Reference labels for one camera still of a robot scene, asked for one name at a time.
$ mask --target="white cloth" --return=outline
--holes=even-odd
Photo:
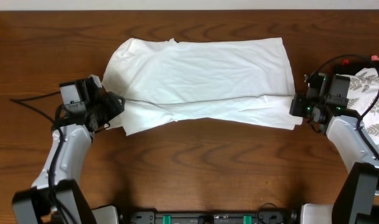
[[[107,91],[125,97],[110,121],[127,135],[183,119],[215,118],[293,129],[294,84],[281,38],[177,43],[129,39],[103,76]]]
[[[365,112],[376,98],[378,90],[378,75],[374,68],[364,68],[351,78],[348,108],[357,110],[359,114]],[[379,147],[379,99],[372,110],[363,118],[367,133]]]

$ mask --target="wood grain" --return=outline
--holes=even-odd
[[[339,54],[379,55],[379,11],[0,12],[0,223],[30,187],[51,146],[50,124],[14,105],[58,84],[102,76],[125,40],[213,42],[282,37],[297,91],[303,75]],[[53,114],[59,96],[32,102]],[[180,121],[125,137],[96,135],[80,187],[91,207],[255,210],[332,203],[347,176],[335,147],[294,131],[213,119]]]

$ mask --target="folded fabric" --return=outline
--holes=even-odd
[[[184,119],[215,118],[293,129],[294,84],[282,39],[177,43],[129,39],[103,86],[126,98],[110,121],[127,135]]]
[[[348,108],[357,110],[359,114],[371,105],[378,91],[378,75],[374,68],[364,68],[351,78],[347,95]],[[365,128],[371,139],[379,147],[379,99],[372,110],[363,118]]]

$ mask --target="wooden table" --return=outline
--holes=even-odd
[[[303,76],[345,53],[379,55],[379,11],[0,12],[0,223],[50,151],[50,123],[10,98],[41,95],[102,76],[130,37],[213,42],[282,37],[297,91]],[[53,114],[59,96],[32,104]],[[256,210],[333,203],[347,171],[325,136],[200,119],[125,136],[96,135],[80,187],[91,207]]]

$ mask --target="white wall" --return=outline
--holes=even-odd
[[[379,9],[379,0],[0,0],[0,10]]]

